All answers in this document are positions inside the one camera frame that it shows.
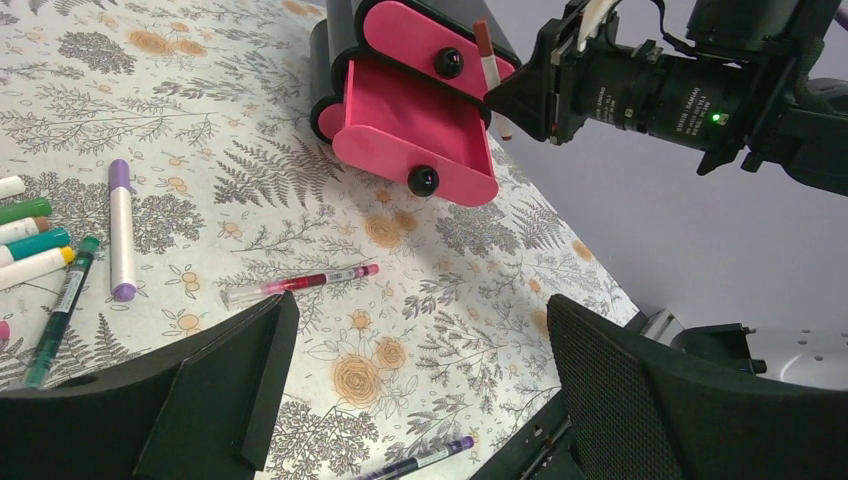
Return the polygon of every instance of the green marker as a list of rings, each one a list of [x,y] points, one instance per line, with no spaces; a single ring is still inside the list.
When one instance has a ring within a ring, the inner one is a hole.
[[[46,217],[53,213],[53,207],[46,198],[33,198],[26,202],[13,203],[0,207],[0,225],[4,225],[22,218]]]
[[[41,340],[35,347],[32,363],[24,373],[24,388],[38,388],[47,379],[47,373],[50,372],[50,366],[59,351],[62,337],[65,336],[65,330],[68,329],[68,324],[71,322],[71,315],[73,315],[74,308],[77,306],[77,300],[79,300],[80,292],[85,285],[88,271],[91,269],[91,264],[94,263],[94,253],[97,252],[99,246],[100,240],[94,237],[85,237],[77,252],[77,258],[68,267],[68,274],[65,276],[65,284],[62,285],[62,291],[59,293],[59,300],[53,306],[50,318],[47,320],[47,328],[44,329]]]

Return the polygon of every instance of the table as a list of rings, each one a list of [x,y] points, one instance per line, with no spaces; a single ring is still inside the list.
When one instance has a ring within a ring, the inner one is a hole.
[[[3,3],[0,176],[25,175],[24,197],[48,197],[55,226],[107,245],[48,385],[228,318],[220,288],[378,263],[378,276],[297,295],[300,337],[257,477],[352,477],[472,435],[469,454],[425,475],[461,478],[558,389],[551,294],[620,324],[637,311],[493,139],[501,192],[476,209],[339,163],[307,119],[319,7]],[[114,158],[131,162],[137,190],[141,288],[126,304],[109,294]],[[0,388],[23,370],[62,279],[0,292],[12,329]]]

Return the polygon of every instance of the pen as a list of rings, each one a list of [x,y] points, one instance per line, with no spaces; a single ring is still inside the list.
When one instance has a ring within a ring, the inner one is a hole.
[[[327,283],[339,283],[355,280],[357,278],[375,275],[380,271],[378,265],[356,267],[344,272],[319,273],[308,277],[288,278],[259,285],[248,285],[246,287],[231,288],[221,292],[221,299],[226,307],[244,303],[255,303],[271,295],[283,293],[287,290],[300,290],[303,288],[317,287]]]
[[[68,231],[64,228],[54,228],[34,237],[0,245],[0,268],[53,248],[67,247],[69,243],[71,236]]]
[[[571,428],[571,417],[569,417],[562,425],[554,432],[554,434],[545,440],[544,445],[542,445],[542,451],[536,455],[536,458],[533,459],[533,463],[527,467],[527,470],[521,474],[518,480],[529,480],[534,478],[539,470],[544,467],[545,462],[550,460],[553,451],[559,445],[560,440],[563,438],[565,433]]]
[[[501,84],[501,74],[498,72],[498,60],[495,57],[495,47],[492,45],[492,36],[489,33],[489,25],[486,20],[478,20],[472,26],[477,50],[480,52],[480,61],[483,62],[483,77],[486,79],[486,88],[494,89]],[[512,126],[509,120],[500,113],[495,112],[495,126],[498,135],[505,141],[512,140]]]
[[[97,252],[99,245],[100,241],[94,237],[83,239],[79,252],[77,252],[77,258],[68,267],[65,284],[62,285],[59,299],[50,312],[47,328],[44,329],[44,333],[35,347],[32,363],[24,373],[24,388],[38,388],[44,384],[50,366],[53,364],[53,359],[56,358],[56,353],[59,351],[62,337],[65,336],[65,330],[68,329],[68,324],[71,322],[71,316],[77,306],[77,300],[79,300],[85,279],[88,277],[88,271],[94,262],[94,253]]]
[[[445,458],[448,458],[451,455],[456,455],[459,452],[468,450],[473,446],[473,438],[471,438],[470,436],[462,437],[459,440],[454,440],[453,442],[446,443],[440,447],[437,447],[435,450],[429,453],[418,455],[402,462],[393,463],[388,467],[384,467],[374,473],[370,473],[368,475],[360,475],[354,480],[388,480],[392,478],[400,478],[408,473],[412,473],[416,470],[424,468],[427,465],[436,463],[439,460],[444,460]]]
[[[51,213],[53,213],[53,207],[46,198],[34,198],[0,207],[0,225],[27,217],[46,217]]]
[[[44,217],[22,218],[6,225],[0,225],[0,245],[22,240],[50,230],[50,223]]]
[[[109,165],[112,297],[129,302],[135,297],[130,166],[125,160]]]
[[[71,247],[54,248],[0,268],[0,291],[64,268],[75,256]]]
[[[26,191],[26,185],[21,177],[0,178],[0,200],[4,198],[14,197]]]

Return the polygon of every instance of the pink plastic tray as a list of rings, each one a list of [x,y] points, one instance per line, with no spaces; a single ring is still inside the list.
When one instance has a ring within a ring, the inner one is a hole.
[[[354,167],[402,184],[414,168],[432,167],[440,180],[435,196],[468,207],[498,193],[479,110],[375,58],[350,61],[344,104],[325,109],[319,125]]]

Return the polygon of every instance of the white robot part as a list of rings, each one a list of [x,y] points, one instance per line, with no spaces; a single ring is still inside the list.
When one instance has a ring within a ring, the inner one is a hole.
[[[580,22],[580,32],[577,36],[577,51],[586,49],[586,42],[595,38],[598,27],[604,23],[610,10],[615,6],[616,0],[590,0],[583,10],[583,20]]]

